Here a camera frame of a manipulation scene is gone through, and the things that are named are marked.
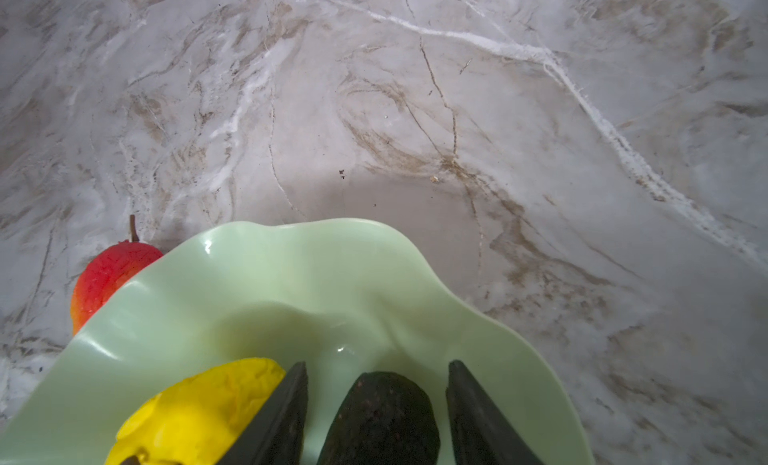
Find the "white marble surface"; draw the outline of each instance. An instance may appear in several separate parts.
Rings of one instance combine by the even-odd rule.
[[[768,0],[0,0],[0,412],[74,281],[229,220],[397,227],[597,463],[768,457]]]

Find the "marble vein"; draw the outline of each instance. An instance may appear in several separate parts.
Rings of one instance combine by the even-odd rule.
[[[488,18],[488,16],[485,14],[485,12],[482,10],[482,8],[477,4],[475,0],[461,0],[466,6],[468,6],[470,9],[472,9],[475,13],[480,15],[482,18],[485,18],[494,28],[496,28],[496,31],[501,33],[506,39],[509,39],[509,35],[504,31],[504,28],[501,28],[496,21]]]
[[[301,215],[301,218],[303,218],[304,220],[308,220],[306,215],[304,215],[302,213],[302,211],[299,210],[293,204],[293,201],[290,201],[290,198],[288,197],[288,193],[283,188],[283,184],[280,183],[280,179],[277,178],[277,171],[275,170],[275,155],[274,155],[274,152],[272,150],[272,142],[274,140],[274,135],[275,135],[275,105],[274,105],[274,103],[270,104],[270,122],[272,124],[272,127],[270,128],[270,141],[269,141],[269,143],[267,145],[267,148],[270,150],[270,168],[272,168],[272,176],[274,176],[274,178],[275,178],[275,183],[277,183],[277,188],[279,188],[280,191],[283,192],[283,196],[285,197],[286,201],[288,202],[288,206],[290,206],[290,209],[294,210],[296,213]]]
[[[414,25],[413,23],[396,16],[381,15],[358,6],[355,3],[345,2],[343,0],[328,1],[343,8],[365,13],[375,20],[393,23],[401,28],[416,32],[419,35],[457,39],[472,44],[496,56],[504,56],[506,58],[534,62],[542,65],[552,78],[561,83],[562,86],[574,96],[595,127],[614,149],[621,164],[624,166],[624,169],[639,185],[649,191],[650,196],[653,197],[654,200],[666,202],[671,208],[685,217],[698,231],[709,236],[717,243],[731,249],[744,259],[747,259],[752,265],[759,268],[764,275],[768,275],[768,255],[760,252],[756,245],[744,239],[744,237],[731,228],[726,227],[708,210],[697,205],[693,200],[677,191],[676,188],[672,187],[657,172],[655,172],[648,162],[646,162],[645,158],[632,148],[629,141],[603,116],[600,110],[590,103],[587,96],[583,94],[581,89],[576,86],[574,81],[568,76],[565,68],[562,67],[552,53],[552,50],[549,48],[530,46],[512,41],[497,42],[490,38],[468,32],[453,32],[425,28]]]

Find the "avocado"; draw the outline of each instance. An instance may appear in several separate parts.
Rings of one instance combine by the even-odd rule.
[[[432,403],[394,372],[360,375],[336,413],[318,465],[435,465],[440,450]]]

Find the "yellow mango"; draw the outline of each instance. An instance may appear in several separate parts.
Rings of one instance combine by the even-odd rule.
[[[269,358],[246,358],[187,378],[150,398],[118,431],[105,465],[214,465],[283,380]]]

